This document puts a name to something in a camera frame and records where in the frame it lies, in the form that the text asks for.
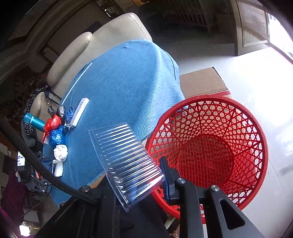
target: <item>laundry basket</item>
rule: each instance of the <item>laundry basket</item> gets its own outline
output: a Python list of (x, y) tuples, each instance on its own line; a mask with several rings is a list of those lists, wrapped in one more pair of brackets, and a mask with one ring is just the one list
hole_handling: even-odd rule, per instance
[[(146, 149), (157, 163), (166, 156), (169, 166), (195, 185), (218, 185), (240, 209), (257, 194), (268, 166), (259, 123), (225, 97), (196, 96), (176, 104), (161, 116)], [(169, 206), (161, 188), (153, 196), (166, 212), (180, 217), (180, 206)]]

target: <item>basket rim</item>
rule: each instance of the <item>basket rim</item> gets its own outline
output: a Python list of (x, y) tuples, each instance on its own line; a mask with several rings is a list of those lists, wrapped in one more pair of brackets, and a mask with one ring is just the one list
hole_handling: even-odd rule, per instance
[[(151, 141), (154, 140), (155, 134), (156, 132), (160, 129), (161, 124), (163, 123), (163, 121), (165, 121), (167, 118), (169, 118), (170, 115), (174, 114), (176, 111), (178, 111), (179, 109), (183, 108), (184, 106), (187, 106), (188, 104), (194, 103), (196, 101), (200, 101), (200, 100), (207, 100), (207, 101), (219, 101), (219, 102), (223, 102), (223, 103), (227, 103), (230, 104), (231, 106), (235, 106), (241, 110), (243, 110), (245, 112), (245, 115), (247, 116), (248, 119), (250, 119), (253, 123), (255, 123), (255, 126), (257, 126), (258, 128), (258, 132), (259, 132), (259, 136), (260, 139), (263, 140), (263, 170), (260, 173), (260, 178), (258, 179), (254, 190), (249, 194), (249, 196), (243, 201), (243, 203), (241, 203), (238, 208), (240, 210), (244, 209), (256, 196), (256, 194), (258, 193), (258, 191), (260, 190), (260, 187), (263, 184), (263, 181), (265, 179), (266, 176), (266, 172), (267, 172), (267, 168), (268, 168), (268, 144), (267, 144), (267, 140), (264, 134), (264, 131), (262, 129), (262, 127), (260, 126), (259, 122), (257, 121), (257, 119), (252, 115), (252, 113), (245, 107), (243, 106), (241, 103), (227, 98), (227, 97), (223, 97), (223, 96), (212, 96), (212, 95), (200, 95), (200, 96), (194, 96), (191, 98), (187, 98), (179, 103), (177, 103), (176, 105), (172, 106), (170, 109), (168, 109), (159, 119), (155, 129), (153, 130), (152, 134), (150, 135), (150, 137), (147, 139), (146, 142), (146, 150), (148, 151), (151, 147)], [(169, 206), (168, 204), (166, 204), (166, 202), (164, 202), (163, 198), (157, 193), (157, 191), (155, 190), (154, 192), (152, 192), (152, 195), (154, 197), (154, 199), (156, 200), (156, 202), (166, 211), (168, 212), (170, 215), (176, 217), (179, 219), (178, 217), (178, 213), (175, 212), (174, 209), (172, 209), (171, 206)]]

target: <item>door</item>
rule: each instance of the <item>door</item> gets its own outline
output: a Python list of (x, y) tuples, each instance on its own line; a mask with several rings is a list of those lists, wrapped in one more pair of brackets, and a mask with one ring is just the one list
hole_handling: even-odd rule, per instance
[(269, 19), (257, 0), (231, 0), (236, 23), (235, 55), (243, 55), (268, 47)]

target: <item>transparent plastic lid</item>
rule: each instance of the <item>transparent plastic lid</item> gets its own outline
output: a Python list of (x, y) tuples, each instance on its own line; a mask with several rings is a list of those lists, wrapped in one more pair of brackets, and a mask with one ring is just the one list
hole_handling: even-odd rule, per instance
[(128, 124), (89, 133), (107, 179), (126, 211), (162, 184), (164, 174)]

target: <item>purple garment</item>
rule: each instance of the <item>purple garment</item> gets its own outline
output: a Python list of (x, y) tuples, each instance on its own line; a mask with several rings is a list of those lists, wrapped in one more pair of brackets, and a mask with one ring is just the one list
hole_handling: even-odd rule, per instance
[(4, 219), (14, 234), (21, 238), (19, 226), (23, 222), (23, 204), (28, 188), (17, 181), (15, 174), (10, 174), (8, 183), (1, 198), (1, 208)]

